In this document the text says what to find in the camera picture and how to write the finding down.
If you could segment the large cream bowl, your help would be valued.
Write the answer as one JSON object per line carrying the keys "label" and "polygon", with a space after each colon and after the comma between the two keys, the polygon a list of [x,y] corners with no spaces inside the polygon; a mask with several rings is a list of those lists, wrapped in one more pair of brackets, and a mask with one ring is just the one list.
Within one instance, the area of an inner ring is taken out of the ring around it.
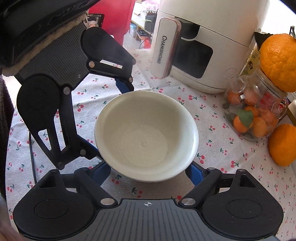
{"label": "large cream bowl", "polygon": [[199,145],[197,125],[175,99],[132,91],[109,101],[95,122],[97,148],[107,164],[140,182],[161,182],[185,171]]}

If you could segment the cherry print tablecloth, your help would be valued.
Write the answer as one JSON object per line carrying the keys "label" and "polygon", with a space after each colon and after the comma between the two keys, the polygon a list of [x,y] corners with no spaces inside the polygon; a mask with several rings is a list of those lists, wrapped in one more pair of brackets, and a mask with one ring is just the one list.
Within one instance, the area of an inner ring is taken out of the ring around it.
{"label": "cherry print tablecloth", "polygon": [[[194,118],[199,132],[195,162],[204,168],[214,167],[223,173],[243,168],[250,172],[281,204],[283,222],[277,232],[280,240],[295,237],[295,174],[292,167],[278,166],[270,157],[267,138],[255,142],[239,136],[227,124],[222,111],[222,95],[194,90],[175,78],[158,79],[151,75],[151,51],[132,50],[135,90],[150,90],[170,96]],[[72,92],[77,133],[95,144],[94,125],[101,109],[120,94],[111,78],[88,75]],[[53,169],[15,111],[11,124],[6,158],[6,201],[9,216],[20,199]]]}

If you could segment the large orange on table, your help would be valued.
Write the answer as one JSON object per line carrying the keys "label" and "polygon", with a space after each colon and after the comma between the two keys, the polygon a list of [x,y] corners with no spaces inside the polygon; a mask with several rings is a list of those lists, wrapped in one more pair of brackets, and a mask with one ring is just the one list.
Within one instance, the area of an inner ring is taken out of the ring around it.
{"label": "large orange on table", "polygon": [[295,160],[295,126],[282,124],[268,139],[269,153],[279,166],[288,166]]}

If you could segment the glass jar of tangerines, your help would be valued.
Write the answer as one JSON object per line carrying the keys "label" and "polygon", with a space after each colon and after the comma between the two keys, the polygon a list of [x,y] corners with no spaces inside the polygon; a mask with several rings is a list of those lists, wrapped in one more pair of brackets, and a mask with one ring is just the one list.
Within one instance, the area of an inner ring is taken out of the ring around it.
{"label": "glass jar of tangerines", "polygon": [[276,87],[260,68],[243,76],[230,68],[224,79],[229,87],[224,93],[222,111],[229,125],[250,141],[268,135],[287,111],[287,93]]}

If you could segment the white Changhong air fryer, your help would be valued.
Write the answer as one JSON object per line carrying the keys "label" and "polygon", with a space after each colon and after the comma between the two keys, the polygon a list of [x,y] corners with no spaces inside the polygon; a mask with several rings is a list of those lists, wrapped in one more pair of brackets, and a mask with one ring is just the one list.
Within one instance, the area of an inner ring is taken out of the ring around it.
{"label": "white Changhong air fryer", "polygon": [[268,1],[161,1],[152,40],[153,76],[225,92],[229,68],[241,70],[262,29]]}

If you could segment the yellow printed box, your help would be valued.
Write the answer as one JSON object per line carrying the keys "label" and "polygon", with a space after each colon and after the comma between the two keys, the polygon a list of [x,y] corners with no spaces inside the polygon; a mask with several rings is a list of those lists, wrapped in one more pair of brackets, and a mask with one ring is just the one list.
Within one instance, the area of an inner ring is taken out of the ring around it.
{"label": "yellow printed box", "polygon": [[251,75],[259,64],[260,58],[260,51],[255,44],[254,48],[252,49],[249,57],[247,58],[243,69],[240,72],[240,75]]}

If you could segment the large orange on jar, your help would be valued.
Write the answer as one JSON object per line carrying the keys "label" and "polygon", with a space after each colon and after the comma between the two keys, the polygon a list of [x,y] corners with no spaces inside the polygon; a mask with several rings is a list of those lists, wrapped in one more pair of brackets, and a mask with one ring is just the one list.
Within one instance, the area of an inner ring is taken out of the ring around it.
{"label": "large orange on jar", "polygon": [[295,92],[295,38],[289,34],[254,32],[260,52],[260,69],[284,92]]}

